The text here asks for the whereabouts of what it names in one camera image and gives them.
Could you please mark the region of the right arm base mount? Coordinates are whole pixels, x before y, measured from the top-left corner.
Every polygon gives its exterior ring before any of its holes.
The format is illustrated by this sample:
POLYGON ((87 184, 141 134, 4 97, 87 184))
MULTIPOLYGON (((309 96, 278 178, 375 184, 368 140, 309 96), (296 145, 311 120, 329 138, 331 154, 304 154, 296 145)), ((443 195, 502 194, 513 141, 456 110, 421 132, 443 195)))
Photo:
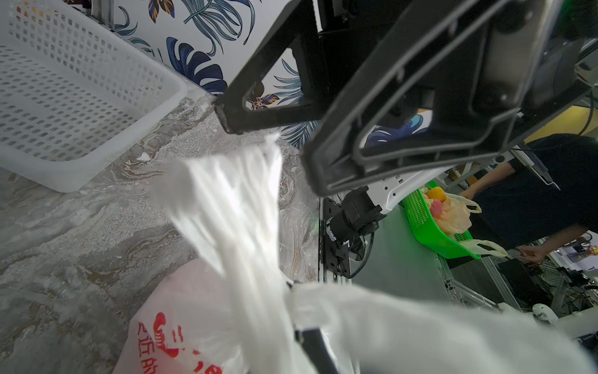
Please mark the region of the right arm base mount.
POLYGON ((363 186, 339 202, 323 199, 319 254, 324 271, 352 279, 367 263, 379 222, 386 217, 368 192, 369 188, 363 186))

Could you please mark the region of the white plastic basket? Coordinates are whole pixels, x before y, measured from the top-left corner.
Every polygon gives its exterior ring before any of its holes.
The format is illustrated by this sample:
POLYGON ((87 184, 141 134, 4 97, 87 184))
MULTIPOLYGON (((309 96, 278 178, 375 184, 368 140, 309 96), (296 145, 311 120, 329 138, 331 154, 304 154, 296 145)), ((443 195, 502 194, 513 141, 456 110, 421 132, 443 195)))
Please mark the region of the white plastic basket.
POLYGON ((1 166, 74 192, 159 126, 184 81, 61 1, 1 4, 1 166))

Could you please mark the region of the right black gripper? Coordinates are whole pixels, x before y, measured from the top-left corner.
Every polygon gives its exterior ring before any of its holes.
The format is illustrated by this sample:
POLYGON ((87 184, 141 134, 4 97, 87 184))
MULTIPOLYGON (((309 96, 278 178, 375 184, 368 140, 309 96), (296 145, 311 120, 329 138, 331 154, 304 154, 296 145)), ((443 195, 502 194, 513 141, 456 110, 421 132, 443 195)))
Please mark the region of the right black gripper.
POLYGON ((545 50, 597 35, 595 1, 351 1, 321 34, 335 95, 302 161, 329 196, 403 171, 491 157, 545 50))

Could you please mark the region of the green plastic basket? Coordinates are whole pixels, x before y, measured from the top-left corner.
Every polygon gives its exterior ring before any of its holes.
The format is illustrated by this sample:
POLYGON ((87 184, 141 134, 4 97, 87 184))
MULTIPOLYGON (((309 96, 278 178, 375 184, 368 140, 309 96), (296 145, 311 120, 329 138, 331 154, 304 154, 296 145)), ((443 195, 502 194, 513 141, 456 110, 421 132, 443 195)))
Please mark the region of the green plastic basket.
POLYGON ((461 245, 461 242, 473 239, 470 232, 465 230, 462 234, 447 235, 437 226, 428 207, 427 197, 423 193, 424 189, 428 191, 436 187, 439 187, 439 184, 431 180, 424 187, 412 192, 402 201, 416 240, 447 260, 464 257, 480 260, 481 255, 472 253, 461 245))

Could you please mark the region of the white plastic bag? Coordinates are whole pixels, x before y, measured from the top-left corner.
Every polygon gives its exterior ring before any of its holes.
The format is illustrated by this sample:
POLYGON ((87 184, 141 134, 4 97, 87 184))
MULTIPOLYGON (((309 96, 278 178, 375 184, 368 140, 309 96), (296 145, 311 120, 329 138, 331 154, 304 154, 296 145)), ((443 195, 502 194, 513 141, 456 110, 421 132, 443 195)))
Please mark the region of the white plastic bag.
POLYGON ((277 137, 170 164, 156 185, 198 258, 133 317, 117 373, 315 373, 297 340, 322 332, 333 369, 363 373, 595 373, 582 347, 520 313, 290 285, 279 269, 277 137))

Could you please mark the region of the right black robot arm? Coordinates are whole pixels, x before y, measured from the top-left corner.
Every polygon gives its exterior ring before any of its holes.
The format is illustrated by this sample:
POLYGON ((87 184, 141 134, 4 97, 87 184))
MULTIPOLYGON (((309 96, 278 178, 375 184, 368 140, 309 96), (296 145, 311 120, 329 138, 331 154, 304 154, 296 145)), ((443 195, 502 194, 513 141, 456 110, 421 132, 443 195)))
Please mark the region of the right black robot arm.
POLYGON ((584 88, 595 1, 291 1, 215 103, 228 133, 301 122, 319 196, 363 186, 390 211, 447 168, 486 161, 584 88))

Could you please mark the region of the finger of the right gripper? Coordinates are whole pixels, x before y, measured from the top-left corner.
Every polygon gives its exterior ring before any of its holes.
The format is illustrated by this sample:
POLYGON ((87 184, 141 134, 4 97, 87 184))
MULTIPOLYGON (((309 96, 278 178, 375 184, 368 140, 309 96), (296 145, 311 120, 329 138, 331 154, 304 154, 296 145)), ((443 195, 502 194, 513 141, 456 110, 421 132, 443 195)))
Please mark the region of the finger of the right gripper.
POLYGON ((238 135, 323 117, 327 73, 313 2, 286 4, 255 53, 216 99, 214 108, 225 131, 238 135), (297 104, 272 105, 278 95, 264 93, 263 78, 288 48, 297 63, 303 97, 297 104))

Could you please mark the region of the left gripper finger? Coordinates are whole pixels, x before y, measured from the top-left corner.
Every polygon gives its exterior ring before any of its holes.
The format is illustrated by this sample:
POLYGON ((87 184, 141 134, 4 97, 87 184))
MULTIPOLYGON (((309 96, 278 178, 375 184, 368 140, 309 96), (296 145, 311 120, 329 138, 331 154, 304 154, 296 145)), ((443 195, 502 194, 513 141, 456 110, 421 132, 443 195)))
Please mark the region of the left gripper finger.
POLYGON ((328 353, 322 331, 320 329, 313 330, 296 330, 295 340, 303 348, 309 361, 316 368, 316 372, 320 374, 338 374, 336 365, 328 353))

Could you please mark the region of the person in black shirt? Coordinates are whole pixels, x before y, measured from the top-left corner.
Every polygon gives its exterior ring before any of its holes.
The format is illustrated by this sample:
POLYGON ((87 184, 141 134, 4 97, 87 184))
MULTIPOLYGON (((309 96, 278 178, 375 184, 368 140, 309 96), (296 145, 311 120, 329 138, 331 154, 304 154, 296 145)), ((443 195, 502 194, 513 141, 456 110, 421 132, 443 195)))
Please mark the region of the person in black shirt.
POLYGON ((474 238, 517 249, 521 260, 540 263, 586 232, 597 231, 597 140, 554 134, 529 148, 554 185, 546 185, 514 158, 461 195, 482 209, 471 218, 474 238))

